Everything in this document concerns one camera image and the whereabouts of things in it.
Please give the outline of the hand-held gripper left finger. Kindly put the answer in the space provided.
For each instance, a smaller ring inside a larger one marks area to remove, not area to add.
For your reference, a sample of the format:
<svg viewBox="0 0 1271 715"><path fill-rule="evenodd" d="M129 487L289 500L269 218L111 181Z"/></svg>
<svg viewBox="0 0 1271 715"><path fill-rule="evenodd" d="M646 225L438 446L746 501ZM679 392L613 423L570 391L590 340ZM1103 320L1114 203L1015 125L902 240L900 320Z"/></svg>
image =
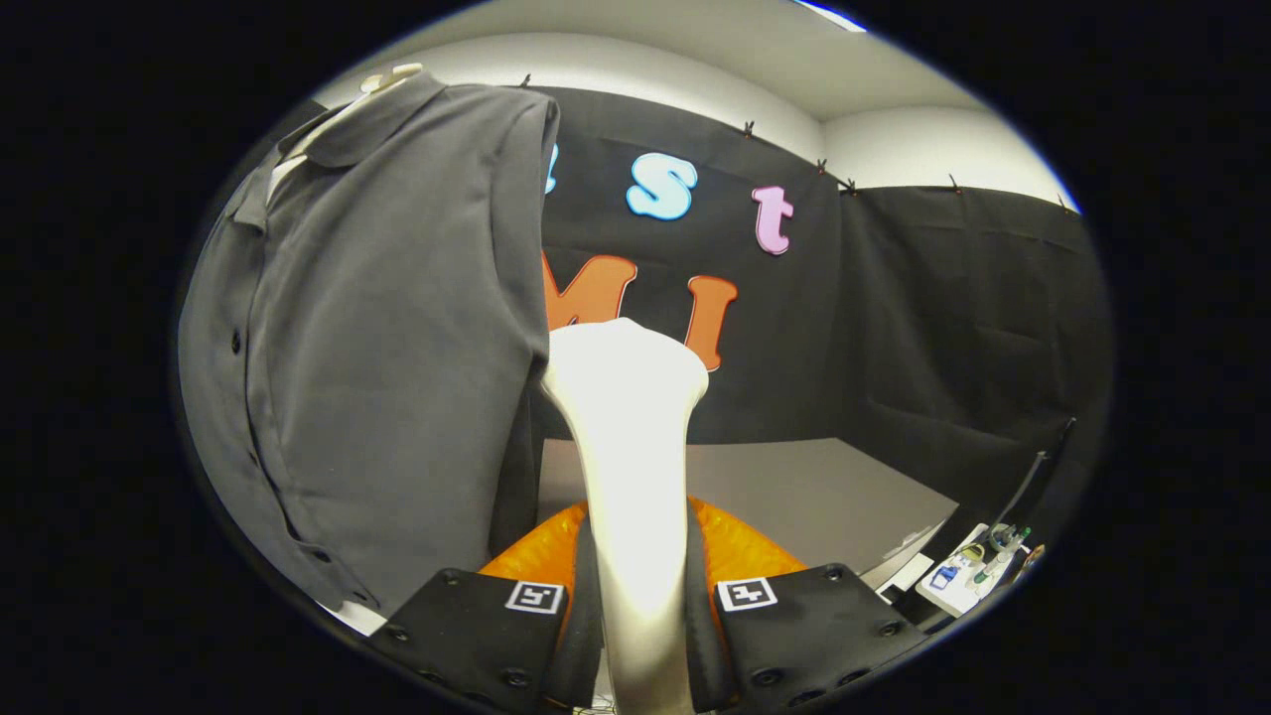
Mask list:
<svg viewBox="0 0 1271 715"><path fill-rule="evenodd" d="M588 507L563 508L477 573L438 570L369 645L502 712L590 707L602 613Z"/></svg>

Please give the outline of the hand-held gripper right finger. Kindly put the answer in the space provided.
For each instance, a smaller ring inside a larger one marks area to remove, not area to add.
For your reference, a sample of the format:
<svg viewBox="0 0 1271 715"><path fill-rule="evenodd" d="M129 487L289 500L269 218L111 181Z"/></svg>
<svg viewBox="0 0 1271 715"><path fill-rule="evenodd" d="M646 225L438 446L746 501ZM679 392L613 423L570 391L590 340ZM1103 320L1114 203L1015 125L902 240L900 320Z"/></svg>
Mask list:
<svg viewBox="0 0 1271 715"><path fill-rule="evenodd" d="M844 564L807 566L688 499L684 626L698 712L785 714L888 668L927 634Z"/></svg>

